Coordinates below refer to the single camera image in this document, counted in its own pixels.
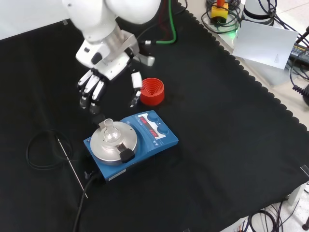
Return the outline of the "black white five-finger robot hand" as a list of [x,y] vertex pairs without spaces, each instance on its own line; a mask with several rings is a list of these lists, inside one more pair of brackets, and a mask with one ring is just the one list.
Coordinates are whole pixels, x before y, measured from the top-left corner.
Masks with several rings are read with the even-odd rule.
[[89,68],[77,83],[79,93],[81,94],[80,107],[82,109],[89,109],[93,115],[100,112],[100,100],[105,94],[108,85],[125,68],[129,68],[131,71],[134,89],[129,106],[136,106],[141,96],[142,77],[138,69],[133,67],[132,60],[135,55],[132,49],[127,48],[118,57],[108,61],[105,58],[110,51],[111,49],[104,43],[90,44],[87,40],[84,40],[76,53],[76,59]]

